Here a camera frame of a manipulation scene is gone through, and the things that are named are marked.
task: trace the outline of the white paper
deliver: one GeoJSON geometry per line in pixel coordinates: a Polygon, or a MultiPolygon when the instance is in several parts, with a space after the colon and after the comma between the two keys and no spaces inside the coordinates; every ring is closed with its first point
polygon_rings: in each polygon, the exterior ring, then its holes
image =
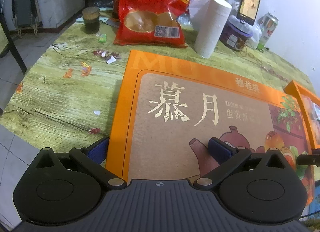
{"type": "Polygon", "coordinates": [[[190,0],[189,13],[193,28],[199,32],[210,0],[190,0]]]}
{"type": "Polygon", "coordinates": [[[109,20],[109,18],[108,17],[100,17],[99,20],[106,23],[109,20]]]}
{"type": "Polygon", "coordinates": [[[115,57],[111,56],[111,58],[109,60],[107,60],[107,63],[111,64],[111,63],[113,63],[115,61],[116,61],[115,57]]]}
{"type": "Polygon", "coordinates": [[[76,24],[84,24],[84,19],[83,19],[83,17],[78,18],[78,19],[76,20],[76,24]]]}
{"type": "Polygon", "coordinates": [[[100,7],[100,11],[113,11],[113,7],[100,7]]]}

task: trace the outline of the leaf illustration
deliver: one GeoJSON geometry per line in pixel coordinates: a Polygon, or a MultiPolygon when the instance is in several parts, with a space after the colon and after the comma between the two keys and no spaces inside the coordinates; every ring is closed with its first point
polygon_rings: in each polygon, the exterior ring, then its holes
{"type": "Polygon", "coordinates": [[[286,102],[280,102],[280,104],[284,107],[288,107],[288,104],[286,102]]]}
{"type": "Polygon", "coordinates": [[[288,130],[288,132],[290,133],[291,127],[290,127],[289,122],[287,122],[287,130],[288,130]]]}
{"type": "Polygon", "coordinates": [[[287,99],[286,97],[282,97],[282,98],[283,98],[283,100],[284,100],[288,105],[291,104],[291,101],[289,101],[289,99],[287,99]]]}
{"type": "MultiPolygon", "coordinates": [[[[308,152],[303,151],[302,154],[303,155],[308,155],[308,152]]],[[[306,169],[308,167],[308,165],[297,165],[297,168],[299,168],[299,167],[302,168],[302,169],[306,169]]]]}
{"type": "Polygon", "coordinates": [[[297,165],[296,174],[298,175],[300,180],[303,179],[305,172],[306,172],[305,168],[302,168],[301,165],[297,165]]]}
{"type": "Polygon", "coordinates": [[[288,99],[285,99],[284,101],[286,101],[288,103],[290,108],[292,108],[293,110],[295,109],[294,108],[294,103],[292,101],[289,101],[288,99]]]}
{"type": "Polygon", "coordinates": [[[295,101],[293,100],[292,96],[287,95],[287,99],[289,99],[291,101],[291,103],[295,103],[295,101]]]}
{"type": "Polygon", "coordinates": [[[299,156],[298,149],[292,145],[290,145],[289,148],[290,148],[290,151],[292,152],[292,154],[294,155],[294,158],[296,159],[299,156]]]}

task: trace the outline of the smartphone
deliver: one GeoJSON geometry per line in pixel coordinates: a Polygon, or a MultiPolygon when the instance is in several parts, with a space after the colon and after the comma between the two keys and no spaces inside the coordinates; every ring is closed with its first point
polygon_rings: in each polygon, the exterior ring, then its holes
{"type": "Polygon", "coordinates": [[[237,18],[253,25],[256,20],[261,0],[242,0],[237,18]]]}

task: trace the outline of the black circular pad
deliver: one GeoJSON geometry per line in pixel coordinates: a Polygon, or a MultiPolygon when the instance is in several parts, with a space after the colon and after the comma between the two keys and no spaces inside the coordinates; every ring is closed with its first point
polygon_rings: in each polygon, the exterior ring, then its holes
{"type": "Polygon", "coordinates": [[[91,211],[101,196],[99,183],[91,176],[49,168],[22,177],[13,200],[20,216],[44,224],[72,222],[91,211]]]}
{"type": "Polygon", "coordinates": [[[265,167],[236,173],[222,182],[219,195],[234,215],[267,224],[298,218],[307,201],[300,179],[287,168],[265,167]]]}
{"type": "Polygon", "coordinates": [[[283,186],[273,180],[258,179],[247,185],[247,191],[256,199],[260,200],[276,200],[284,194],[283,186]]]}
{"type": "Polygon", "coordinates": [[[52,179],[41,183],[37,187],[37,195],[49,201],[63,200],[73,192],[74,186],[71,182],[62,179],[52,179]]]}

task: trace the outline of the toilet paper roll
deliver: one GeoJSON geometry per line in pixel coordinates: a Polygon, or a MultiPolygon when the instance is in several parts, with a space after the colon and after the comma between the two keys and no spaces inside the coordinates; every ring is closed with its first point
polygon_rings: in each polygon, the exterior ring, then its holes
{"type": "Polygon", "coordinates": [[[195,51],[201,57],[209,58],[213,53],[231,9],[225,0],[210,0],[195,43],[195,51]]]}

